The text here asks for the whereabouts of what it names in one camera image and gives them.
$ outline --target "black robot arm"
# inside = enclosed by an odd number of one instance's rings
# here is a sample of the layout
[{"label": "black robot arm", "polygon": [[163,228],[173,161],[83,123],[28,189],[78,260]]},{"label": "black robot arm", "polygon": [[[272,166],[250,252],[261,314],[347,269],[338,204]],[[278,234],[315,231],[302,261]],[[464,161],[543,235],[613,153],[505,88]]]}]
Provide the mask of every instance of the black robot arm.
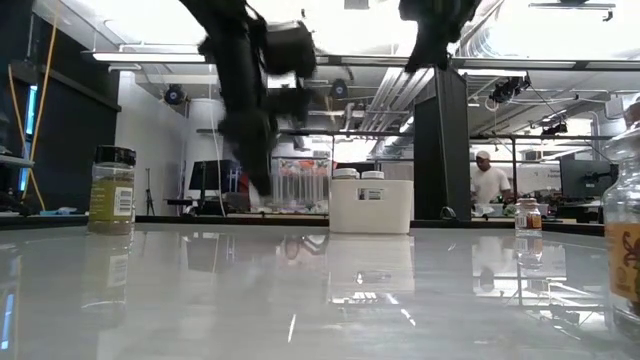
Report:
[{"label": "black robot arm", "polygon": [[[270,26],[246,0],[180,0],[202,25],[199,47],[216,64],[226,117],[218,131],[261,195],[271,192],[269,153],[275,145],[276,116],[304,121],[313,93],[297,81],[295,89],[268,93],[263,73],[294,72],[310,78],[316,70],[315,46],[302,22]],[[481,0],[400,0],[403,20],[418,22],[418,36],[405,70],[448,64],[447,44],[460,39]]]}]

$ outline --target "orange label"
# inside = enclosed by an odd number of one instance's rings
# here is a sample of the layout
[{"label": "orange label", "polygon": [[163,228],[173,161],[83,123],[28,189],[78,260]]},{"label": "orange label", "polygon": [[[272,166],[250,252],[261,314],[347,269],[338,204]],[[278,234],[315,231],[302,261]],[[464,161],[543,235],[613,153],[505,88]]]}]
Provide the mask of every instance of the orange label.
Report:
[{"label": "orange label", "polygon": [[542,229],[542,216],[540,216],[540,215],[531,215],[531,228],[532,229]]},{"label": "orange label", "polygon": [[640,300],[640,224],[608,224],[611,291],[631,301]]}]

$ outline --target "white wall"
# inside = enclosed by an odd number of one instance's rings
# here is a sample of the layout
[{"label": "white wall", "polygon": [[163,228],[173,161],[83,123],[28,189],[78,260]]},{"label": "white wall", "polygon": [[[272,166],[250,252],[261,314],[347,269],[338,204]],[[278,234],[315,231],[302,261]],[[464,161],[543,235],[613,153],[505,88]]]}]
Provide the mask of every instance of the white wall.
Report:
[{"label": "white wall", "polygon": [[135,83],[132,72],[120,74],[116,146],[137,152],[136,213],[146,214],[147,168],[151,169],[151,195],[156,215],[175,215],[165,199],[177,198],[187,119]]}]

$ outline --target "computer screen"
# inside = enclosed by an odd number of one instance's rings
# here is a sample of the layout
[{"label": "computer screen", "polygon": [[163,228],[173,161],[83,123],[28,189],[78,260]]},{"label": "computer screen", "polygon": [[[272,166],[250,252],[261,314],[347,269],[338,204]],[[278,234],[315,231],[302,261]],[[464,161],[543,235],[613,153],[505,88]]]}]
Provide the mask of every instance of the computer screen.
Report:
[{"label": "computer screen", "polygon": [[618,179],[617,165],[608,161],[560,160],[562,195],[569,199],[602,197]]},{"label": "computer screen", "polygon": [[[204,165],[205,190],[218,189],[218,161],[196,161],[191,172],[189,190],[200,190],[202,187],[202,175]],[[229,172],[233,167],[231,160],[220,161],[220,174],[222,175],[222,192],[229,192]]]}]

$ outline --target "glossy tabletop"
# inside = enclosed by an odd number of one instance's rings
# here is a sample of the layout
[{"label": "glossy tabletop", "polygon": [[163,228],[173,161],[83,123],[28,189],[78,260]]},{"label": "glossy tabletop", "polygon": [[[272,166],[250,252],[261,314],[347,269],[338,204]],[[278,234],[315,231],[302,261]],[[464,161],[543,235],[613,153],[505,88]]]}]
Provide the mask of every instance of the glossy tabletop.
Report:
[{"label": "glossy tabletop", "polygon": [[0,285],[0,360],[640,357],[613,321],[603,238],[0,231]]}]

